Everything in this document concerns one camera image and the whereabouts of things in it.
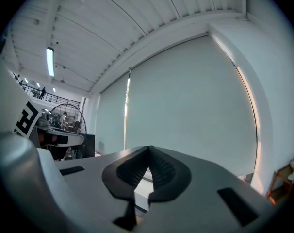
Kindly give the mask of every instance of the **grey gripper base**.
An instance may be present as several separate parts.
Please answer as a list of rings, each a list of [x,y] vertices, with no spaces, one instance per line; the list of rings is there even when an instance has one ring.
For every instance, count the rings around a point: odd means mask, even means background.
[[[127,202],[110,194],[101,175],[108,164],[138,149],[54,162],[50,152],[7,135],[0,137],[0,176],[20,210],[45,232],[125,232],[112,221],[124,215]],[[152,203],[134,232],[252,232],[261,215],[271,213],[271,203],[219,165],[157,149],[186,164],[192,179],[175,200]],[[59,172],[74,166],[85,170],[66,176]],[[217,193],[226,187],[233,188],[259,218],[242,228]]]

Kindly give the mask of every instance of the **person on balcony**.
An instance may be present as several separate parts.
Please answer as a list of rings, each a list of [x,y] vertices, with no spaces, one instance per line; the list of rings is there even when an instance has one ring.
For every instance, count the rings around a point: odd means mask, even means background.
[[[46,94],[46,88],[44,87],[42,90],[41,90],[41,94],[39,96],[39,99],[42,99],[44,97],[44,95]]]

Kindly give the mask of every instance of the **fluorescent light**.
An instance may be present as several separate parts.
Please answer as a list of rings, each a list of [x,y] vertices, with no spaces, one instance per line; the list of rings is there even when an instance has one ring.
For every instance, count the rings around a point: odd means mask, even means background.
[[[53,49],[52,48],[47,48],[47,65],[48,65],[48,73],[49,73],[49,75],[54,77]]]

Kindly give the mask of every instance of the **black rectangular slot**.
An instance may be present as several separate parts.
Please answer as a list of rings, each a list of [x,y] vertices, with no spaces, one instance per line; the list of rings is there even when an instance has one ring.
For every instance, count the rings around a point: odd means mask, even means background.
[[[218,190],[217,193],[238,219],[242,226],[245,226],[256,218],[258,215],[239,197],[232,188]]]
[[[72,174],[72,173],[77,173],[77,172],[80,172],[80,171],[83,171],[83,170],[84,170],[84,168],[81,167],[81,166],[74,166],[74,167],[62,169],[62,170],[60,170],[60,173],[63,176],[65,176],[65,175]]]

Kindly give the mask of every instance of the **white corrugated ceiling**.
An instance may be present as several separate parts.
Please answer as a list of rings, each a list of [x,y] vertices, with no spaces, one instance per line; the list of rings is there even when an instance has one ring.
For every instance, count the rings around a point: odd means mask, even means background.
[[[242,0],[28,0],[9,25],[2,55],[24,76],[51,82],[46,47],[52,47],[52,82],[89,92],[117,58],[149,33],[214,10],[241,11]]]

